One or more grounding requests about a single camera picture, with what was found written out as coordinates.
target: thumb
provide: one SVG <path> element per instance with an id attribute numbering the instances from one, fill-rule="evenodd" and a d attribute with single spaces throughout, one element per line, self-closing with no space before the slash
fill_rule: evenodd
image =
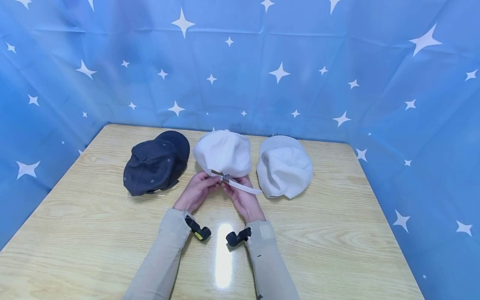
<path id="1" fill-rule="evenodd" d="M 220 177 L 219 176 L 213 176 L 213 177 L 210 177 L 210 178 L 207 178 L 205 180 L 202 180 L 200 182 L 200 186 L 202 187 L 202 189 L 204 188 L 208 188 L 212 185 L 214 185 L 215 183 L 219 182 L 220 181 Z"/>

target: blue backdrop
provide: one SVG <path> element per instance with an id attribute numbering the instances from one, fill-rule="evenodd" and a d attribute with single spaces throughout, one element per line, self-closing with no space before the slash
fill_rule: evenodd
<path id="1" fill-rule="evenodd" d="M 426 299 L 479 299 L 477 0 L 3 0 L 0 249 L 107 123 L 352 145 Z"/>

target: sleeve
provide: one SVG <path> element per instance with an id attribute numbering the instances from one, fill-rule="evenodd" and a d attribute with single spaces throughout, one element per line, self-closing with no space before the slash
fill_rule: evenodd
<path id="1" fill-rule="evenodd" d="M 270 222 L 255 221 L 248 223 L 247 227 L 252 230 L 246 244 L 252 260 L 257 299 L 300 300 L 276 245 Z"/>
<path id="2" fill-rule="evenodd" d="M 169 209 L 150 251 L 138 269 L 123 300 L 168 300 L 180 263 L 180 253 L 190 234 L 185 211 Z"/>

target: wooden table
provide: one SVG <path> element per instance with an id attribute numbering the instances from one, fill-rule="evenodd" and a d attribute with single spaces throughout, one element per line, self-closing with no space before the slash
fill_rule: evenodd
<path id="1" fill-rule="evenodd" d="M 193 155 L 174 188 L 131 197 L 123 169 L 137 143 L 164 129 L 108 125 L 0 252 L 0 299 L 120 299 L 166 210 L 198 169 Z M 180 131 L 191 148 L 204 132 Z M 250 136 L 252 173 L 264 137 Z M 301 141 L 314 165 L 293 200 L 259 201 L 303 300 L 422 299 L 351 147 Z M 172 299 L 255 299 L 245 246 L 225 236 L 244 224 L 222 192 L 195 214 L 212 237 L 183 249 Z"/>

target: wrist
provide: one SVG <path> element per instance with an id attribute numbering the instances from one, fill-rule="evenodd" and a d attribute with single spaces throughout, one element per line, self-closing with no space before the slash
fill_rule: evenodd
<path id="1" fill-rule="evenodd" d="M 252 210 L 252 211 L 247 211 L 247 214 L 246 216 L 244 216 L 244 219 L 245 219 L 245 224 L 255 222 L 255 221 L 261 221 L 261 222 L 266 221 L 264 212 L 262 211 L 261 208 Z"/>

